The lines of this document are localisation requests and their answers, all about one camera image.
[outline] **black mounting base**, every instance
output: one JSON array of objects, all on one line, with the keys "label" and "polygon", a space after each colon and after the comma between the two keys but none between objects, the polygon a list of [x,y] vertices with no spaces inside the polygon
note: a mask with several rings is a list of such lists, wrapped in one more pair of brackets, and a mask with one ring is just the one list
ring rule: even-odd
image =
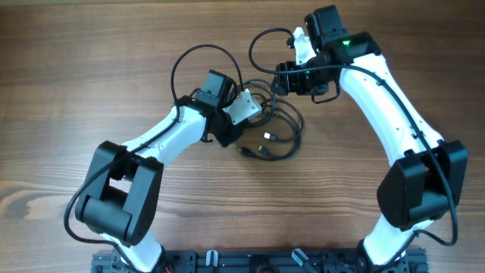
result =
[{"label": "black mounting base", "polygon": [[[364,272],[354,266],[355,249],[324,249],[305,251],[308,261],[319,273]],[[207,253],[195,251],[164,252],[152,272],[156,273],[309,273],[292,258],[291,252],[218,253],[207,266]],[[120,260],[119,253],[92,256],[91,273],[133,273]],[[425,249],[406,250],[398,265],[383,273],[426,273],[428,272]]]}]

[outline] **robotic arm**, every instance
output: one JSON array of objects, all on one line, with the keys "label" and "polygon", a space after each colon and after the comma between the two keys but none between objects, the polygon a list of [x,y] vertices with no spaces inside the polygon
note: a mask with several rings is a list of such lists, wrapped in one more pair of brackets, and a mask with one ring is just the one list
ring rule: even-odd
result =
[{"label": "robotic arm", "polygon": [[[77,220],[119,246],[111,255],[93,256],[92,272],[427,271],[423,251],[409,251],[407,255],[401,249],[409,245],[416,232],[458,205],[468,159],[466,149],[459,141],[446,143],[424,121],[391,76],[376,42],[368,33],[349,36],[335,6],[309,14],[305,25],[308,36],[299,27],[287,40],[288,46],[295,49],[295,61],[281,63],[275,71],[269,71],[252,60],[255,41],[272,30],[253,40],[249,59],[256,69],[275,74],[271,89],[280,96],[296,93],[310,95],[315,103],[329,102],[338,97],[341,86],[357,102],[379,136],[391,166],[377,189],[382,215],[374,230],[361,240],[357,249],[221,254],[214,250],[195,253],[163,249],[149,227],[155,217],[164,167],[191,144],[199,140],[209,142],[208,133],[221,146],[230,145],[241,136],[246,123],[261,114],[261,106],[248,90],[227,104],[228,98],[233,98],[230,93],[233,80],[209,71],[195,98],[184,96],[176,102],[180,112],[175,125],[176,106],[139,138],[122,146],[106,141],[95,151],[88,177],[110,162],[120,158],[123,161],[87,186],[76,206]],[[330,81],[336,83],[337,95],[315,101],[328,91]],[[147,148],[130,153],[166,128],[170,130]],[[440,180],[440,171],[446,176],[450,194],[443,189],[441,182],[445,180]],[[111,179],[131,181],[129,192],[110,186]]]},{"label": "robotic arm", "polygon": [[[120,167],[96,178],[81,194],[76,207],[77,220],[92,231],[120,246],[136,270],[151,272],[163,254],[163,249],[149,230],[155,217],[163,169],[193,143],[207,140],[212,133],[218,142],[228,146],[243,133],[245,124],[261,114],[261,106],[246,89],[226,108],[232,79],[209,71],[204,86],[196,97],[185,96],[178,102],[179,121],[148,148],[137,152]],[[122,146],[108,141],[95,151],[88,177],[98,169],[141,146],[167,128],[177,117],[171,113],[142,136]],[[110,179],[130,180],[125,193],[109,185]]]},{"label": "robotic arm", "polygon": [[[305,25],[308,36],[298,27],[293,40],[287,41],[295,49],[296,61],[277,66],[272,87],[279,95],[291,92],[310,95],[318,103],[315,96],[325,94],[328,83],[333,80],[337,96],[341,86],[357,102],[379,136],[391,169],[377,191],[383,214],[361,244],[371,267],[378,268],[387,264],[416,230],[426,228],[449,210],[446,193],[418,134],[422,134],[445,171],[455,206],[459,202],[468,155],[459,141],[445,143],[424,121],[391,76],[376,42],[368,33],[349,36],[335,6],[309,14]],[[257,69],[268,72],[255,64],[251,52],[250,60]],[[364,68],[381,78],[418,123],[420,131],[414,130],[402,106],[382,82],[344,65]],[[325,66],[335,68],[318,70]],[[304,74],[284,73],[305,69],[314,70]]]}]

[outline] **table surface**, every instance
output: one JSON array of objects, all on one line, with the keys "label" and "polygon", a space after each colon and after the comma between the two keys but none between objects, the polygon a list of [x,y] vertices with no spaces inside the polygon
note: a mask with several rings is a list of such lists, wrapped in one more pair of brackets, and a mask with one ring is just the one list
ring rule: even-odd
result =
[{"label": "table surface", "polygon": [[[247,51],[272,27],[294,29],[330,2],[181,2],[0,8],[0,271],[86,272],[106,246],[64,231],[67,201],[104,140],[123,143],[163,119],[170,72],[189,47],[214,43],[234,54],[245,79],[257,72]],[[458,207],[459,241],[420,237],[433,272],[483,271],[485,260],[485,21],[483,2],[342,1],[350,33],[367,30],[422,117],[468,149]],[[255,59],[291,60],[284,34],[265,37]],[[209,69],[236,77],[215,50],[194,52],[176,75],[179,96]],[[306,128],[298,154],[282,162],[242,157],[237,146],[268,144],[275,121],[226,149],[190,146],[164,171],[152,230],[166,249],[355,247],[376,223],[376,189],[389,170],[383,147],[351,98],[314,105],[288,96]],[[127,188],[124,183],[117,184]],[[84,237],[97,237],[72,221]],[[450,237],[446,215],[430,227]]]}]

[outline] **black cable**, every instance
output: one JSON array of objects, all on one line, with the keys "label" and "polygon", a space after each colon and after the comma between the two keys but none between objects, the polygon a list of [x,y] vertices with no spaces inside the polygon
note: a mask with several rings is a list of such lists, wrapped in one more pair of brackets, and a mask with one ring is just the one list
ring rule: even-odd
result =
[{"label": "black cable", "polygon": [[[82,238],[82,237],[78,236],[77,234],[75,234],[73,232],[73,230],[70,228],[70,225],[69,225],[70,212],[71,212],[72,208],[74,207],[74,203],[76,202],[76,200],[80,197],[80,195],[83,193],[83,191],[96,178],[98,178],[101,174],[105,173],[106,171],[110,171],[112,167],[119,165],[121,162],[127,160],[129,157],[135,155],[137,152],[141,151],[142,149],[145,149],[146,147],[148,147],[150,145],[150,143],[154,142],[155,140],[157,140],[158,138],[163,136],[165,133],[167,133],[179,121],[180,107],[177,104],[177,94],[175,93],[175,87],[174,87],[175,70],[177,69],[178,64],[182,61],[182,59],[185,56],[187,56],[190,52],[192,52],[196,49],[200,49],[200,48],[219,49],[222,52],[224,52],[227,56],[229,56],[229,58],[233,61],[234,66],[236,67],[238,77],[239,77],[240,87],[241,87],[241,89],[243,88],[243,77],[241,76],[241,71],[239,69],[239,65],[237,64],[236,59],[226,49],[223,49],[223,48],[221,48],[220,46],[217,46],[217,45],[205,44],[205,45],[196,45],[196,46],[192,47],[191,49],[187,50],[186,52],[184,52],[175,62],[174,67],[172,68],[172,73],[171,73],[171,92],[172,92],[172,96],[174,98],[174,104],[175,104],[175,109],[176,109],[175,119],[165,129],[163,129],[162,132],[157,133],[154,137],[145,141],[139,147],[127,152],[125,155],[121,156],[120,158],[117,158],[114,161],[106,164],[105,166],[100,168],[96,173],[94,173],[90,177],[87,177],[84,181],[84,184],[71,197],[69,203],[67,204],[66,211],[64,212],[64,229],[73,239],[75,239],[75,240],[77,240],[81,243],[108,244],[108,245],[113,246],[120,253],[120,255],[124,259],[124,261],[128,264],[128,267],[130,268],[130,270],[135,271],[135,272],[139,272],[139,271],[136,270],[136,268],[133,266],[133,263],[127,258],[127,256],[125,255],[123,250],[118,246],[117,243],[112,242],[110,240],[86,239],[86,238]],[[193,96],[193,94],[195,94],[195,92],[197,92],[198,90],[199,89],[195,89],[194,91],[192,91],[192,93],[190,95]]]},{"label": "black cable", "polygon": [[325,103],[325,102],[331,102],[333,100],[336,100],[340,97],[340,78],[337,77],[333,80],[333,82],[335,83],[335,90],[336,90],[336,95],[329,98],[329,99],[323,99],[321,101],[315,101],[315,94],[311,94],[311,100],[313,101],[314,104],[321,104],[321,103]]},{"label": "black cable", "polygon": [[408,109],[405,107],[404,103],[402,103],[399,96],[394,92],[394,90],[386,83],[386,81],[384,79],[380,78],[379,76],[377,76],[376,74],[372,73],[371,71],[369,71],[365,68],[357,67],[357,66],[354,66],[354,65],[333,64],[333,65],[326,65],[326,66],[323,66],[323,67],[312,67],[312,68],[306,68],[306,69],[294,70],[294,71],[272,71],[272,70],[264,69],[264,68],[258,66],[252,58],[252,49],[254,47],[254,44],[263,35],[270,33],[270,32],[276,32],[276,31],[283,31],[283,30],[282,29],[265,30],[262,33],[259,33],[251,41],[251,45],[249,46],[249,61],[251,62],[253,67],[255,67],[257,70],[259,70],[261,72],[264,72],[264,73],[267,73],[267,74],[274,74],[274,75],[298,74],[298,73],[305,73],[305,72],[309,72],[309,71],[321,71],[321,70],[330,70],[330,69],[350,69],[350,70],[360,71],[364,74],[367,74],[368,76],[371,76],[373,79],[375,79],[377,81],[377,84],[379,86],[383,86],[387,90],[387,92],[394,98],[394,100],[399,105],[402,112],[404,113],[404,115],[408,119],[412,129],[415,131],[416,137],[421,141],[421,143],[423,144],[424,148],[427,151],[427,154],[431,158],[431,162],[433,163],[433,166],[435,167],[435,171],[438,173],[438,176],[440,177],[440,180],[443,184],[443,188],[444,188],[445,193],[446,193],[446,198],[448,199],[448,207],[449,207],[449,212],[450,212],[450,216],[451,216],[451,219],[452,219],[452,239],[450,241],[445,241],[445,240],[439,238],[438,236],[436,236],[435,234],[432,234],[429,231],[426,231],[426,230],[423,230],[423,229],[417,229],[417,230],[414,231],[413,235],[411,235],[409,237],[409,239],[405,242],[405,244],[401,247],[401,249],[388,261],[388,263],[393,262],[398,257],[400,257],[401,254],[405,251],[405,249],[408,248],[408,246],[411,244],[413,239],[416,236],[418,236],[419,234],[425,234],[428,237],[430,237],[431,239],[435,240],[436,242],[438,242],[438,243],[440,243],[444,246],[455,245],[456,241],[458,240],[458,218],[456,216],[455,204],[453,202],[453,198],[452,198],[451,190],[449,188],[448,180],[446,179],[446,175],[445,175],[443,169],[441,168],[437,157],[434,155],[433,151],[431,150],[430,145],[425,140],[422,131],[419,130],[419,127],[416,124],[415,120],[413,119],[413,117],[409,113]]},{"label": "black cable", "polygon": [[[269,99],[268,99],[266,96],[264,96],[261,93],[251,93],[252,96],[258,96],[258,97],[261,97],[263,99],[263,101],[261,102],[261,115],[263,115],[264,117],[259,121],[254,121],[254,122],[249,123],[248,127],[260,127],[260,126],[266,124],[267,122],[269,122],[270,120],[272,120],[273,118],[283,119],[291,127],[291,129],[293,131],[291,138],[289,138],[289,139],[279,139],[275,135],[270,134],[271,138],[272,138],[271,141],[277,141],[277,142],[294,141],[295,143],[293,144],[293,147],[291,148],[291,150],[288,151],[288,153],[285,154],[285,155],[275,155],[275,154],[271,153],[266,147],[260,146],[259,152],[263,155],[266,155],[268,158],[264,157],[264,156],[257,155],[256,153],[252,152],[251,150],[249,150],[245,147],[239,149],[240,152],[243,155],[247,155],[247,156],[250,156],[250,157],[253,157],[253,158],[256,158],[256,159],[260,159],[260,160],[264,160],[264,161],[283,160],[283,159],[289,158],[290,156],[294,155],[295,152],[298,150],[298,148],[301,145],[300,136],[301,136],[302,129],[303,129],[303,126],[304,126],[304,121],[303,121],[303,117],[302,117],[301,113],[298,111],[298,109],[296,109],[295,106],[291,105],[290,103],[288,103],[288,102],[286,102],[282,99],[277,99],[276,94],[274,92],[270,91],[271,84],[269,82],[267,82],[266,80],[251,79],[251,80],[247,80],[246,82],[244,82],[244,84],[256,86],[256,87],[264,90],[269,95]],[[286,112],[283,109],[276,106],[277,103],[280,103],[280,102],[285,104],[285,105],[288,105],[298,115],[298,118],[300,120],[301,125],[298,125],[298,122],[296,122],[295,119],[288,112]]]},{"label": "black cable", "polygon": [[238,91],[237,83],[233,79],[231,79],[231,81],[234,85],[234,88],[231,90],[231,92],[229,92],[229,95],[227,96],[226,102],[221,106],[222,108],[226,108],[227,106],[233,104],[234,99],[236,99],[236,94],[237,94],[237,91]]}]

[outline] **white robotic arm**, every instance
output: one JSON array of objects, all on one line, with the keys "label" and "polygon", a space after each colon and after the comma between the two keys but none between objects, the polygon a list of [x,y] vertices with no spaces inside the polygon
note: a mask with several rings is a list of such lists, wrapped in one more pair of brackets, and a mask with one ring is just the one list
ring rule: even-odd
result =
[{"label": "white robotic arm", "polygon": [[[418,121],[431,148],[438,146],[438,142],[443,138],[424,121],[405,97],[391,76],[386,59],[382,55],[364,55],[355,58],[352,65],[373,71],[377,76],[383,78],[405,104],[413,119]],[[396,100],[373,78],[359,71],[342,69],[339,83],[357,102],[376,131],[386,151],[390,166],[393,166],[397,159],[404,158],[406,151],[411,150],[418,153],[426,150],[416,137],[409,120],[397,105]],[[407,231],[401,231],[399,228],[393,227],[381,215],[372,233],[364,240],[364,247],[369,258],[375,265],[386,264],[405,244],[413,230],[426,228],[432,222],[431,220],[422,221]]]},{"label": "white robotic arm", "polygon": [[[239,97],[227,108],[223,109],[238,125],[246,120],[251,120],[261,114],[261,106],[251,97],[248,89],[241,92]],[[128,151],[141,146],[146,140],[156,136],[163,129],[167,128],[177,116],[177,110],[172,108],[170,114],[160,123],[148,130],[142,136],[123,143]],[[166,168],[183,150],[203,138],[206,131],[207,118],[189,106],[180,107],[179,122],[175,124],[166,134],[152,142],[148,148],[137,152],[143,158],[153,157],[164,164]],[[143,237],[140,243],[135,246],[124,246],[118,239],[109,234],[102,236],[118,243],[127,258],[139,271],[151,272],[162,253],[160,243],[153,237],[151,231]]]}]

